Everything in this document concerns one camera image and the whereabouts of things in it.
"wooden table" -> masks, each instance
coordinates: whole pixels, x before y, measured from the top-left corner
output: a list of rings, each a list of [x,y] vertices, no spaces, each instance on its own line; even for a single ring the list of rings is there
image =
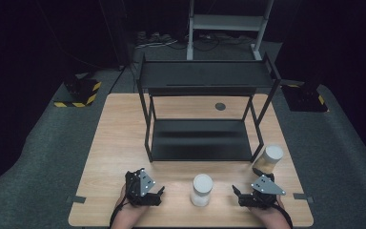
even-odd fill
[[[267,95],[254,97],[256,111]],[[159,97],[157,116],[167,117],[233,117],[243,115],[246,97]],[[225,111],[214,105],[222,102]],[[252,149],[258,144],[252,117],[246,127]],[[252,191],[250,184],[257,179],[252,164],[246,161],[154,161],[150,163],[144,148],[145,120],[138,94],[110,94],[97,126],[85,170],[76,195],[86,198],[75,202],[69,223],[72,226],[108,226],[125,182],[127,171],[145,168],[156,181],[151,193],[162,186],[162,203],[151,207],[136,224],[138,227],[257,227],[261,226],[247,208],[240,207],[234,194],[234,184],[242,193]],[[278,144],[284,157],[274,169],[275,183],[287,192],[282,197],[294,226],[307,227],[314,223],[309,205],[304,199],[294,199],[293,193],[303,193],[285,139],[272,106],[261,124],[265,145]],[[208,174],[213,179],[211,200],[206,207],[195,207],[190,201],[193,179]]]

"shelf top tier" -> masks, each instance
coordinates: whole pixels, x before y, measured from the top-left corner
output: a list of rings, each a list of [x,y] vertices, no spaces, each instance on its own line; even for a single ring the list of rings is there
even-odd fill
[[[143,89],[271,88],[267,58],[256,61],[143,61],[138,69]]]

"jar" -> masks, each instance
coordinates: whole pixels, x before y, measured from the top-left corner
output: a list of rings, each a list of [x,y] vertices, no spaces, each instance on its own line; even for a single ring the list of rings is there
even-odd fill
[[[210,192],[213,189],[213,180],[210,176],[200,174],[195,176],[190,200],[197,207],[204,207],[210,202]]]
[[[263,174],[271,174],[277,162],[283,158],[283,150],[277,145],[267,146],[263,154],[256,160],[253,168]]]

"black metal frame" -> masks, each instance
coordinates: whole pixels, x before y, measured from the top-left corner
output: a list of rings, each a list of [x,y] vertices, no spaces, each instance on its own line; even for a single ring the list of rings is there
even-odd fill
[[[166,85],[165,87],[151,87],[151,85],[142,85],[142,72],[143,72],[143,68],[144,65],[146,63],[202,63],[202,62],[206,62],[206,63],[249,63],[250,65],[252,65],[253,63],[255,64],[260,64],[263,63],[266,66],[266,69],[269,73],[269,76],[272,80],[272,83],[270,85],[263,85],[260,88],[271,88],[270,92],[268,93],[268,97],[260,111],[259,115],[256,115],[255,110],[254,110],[254,105],[253,105],[253,97],[254,94],[257,90],[257,88],[259,87],[258,85],[255,86],[250,86],[250,85],[228,85],[228,86],[220,86],[220,85],[171,85],[170,87],[168,85]],[[142,53],[141,55],[141,59],[140,59],[140,63],[137,69],[137,75],[138,75],[138,79],[136,79],[136,84],[137,84],[137,88],[138,88],[138,93],[139,93],[139,97],[141,100],[141,105],[142,105],[142,109],[143,109],[143,113],[144,113],[144,117],[146,120],[146,124],[147,124],[147,130],[146,130],[146,135],[145,135],[145,148],[148,154],[148,158],[150,162],[153,162],[153,154],[152,154],[152,149],[149,146],[149,138],[150,138],[150,131],[151,131],[151,124],[153,121],[153,126],[155,126],[156,121],[158,121],[159,119],[156,117],[156,112],[155,112],[155,107],[154,107],[154,102],[153,102],[153,97],[154,96],[187,96],[187,95],[230,95],[230,96],[248,96],[249,100],[248,100],[248,104],[245,108],[244,114],[242,116],[241,119],[238,119],[242,122],[245,121],[246,116],[248,114],[249,109],[251,109],[251,114],[254,120],[254,127],[256,130],[256,134],[257,134],[257,138],[259,141],[258,147],[256,148],[256,150],[254,151],[254,154],[252,155],[252,152],[250,152],[251,157],[250,157],[250,161],[254,162],[255,159],[257,158],[259,152],[261,151],[261,149],[264,146],[264,141],[263,141],[263,137],[260,131],[260,123],[261,120],[264,116],[264,114],[266,113],[272,99],[273,96],[275,94],[276,89],[279,86],[281,77],[275,67],[275,65],[270,61],[269,57],[267,54],[264,55],[263,60],[256,60],[256,61],[147,61],[145,58],[145,55]],[[144,96],[144,90],[148,91],[149,94],[149,98],[150,98],[150,106],[149,108],[147,108],[147,103],[146,103],[146,99]]]

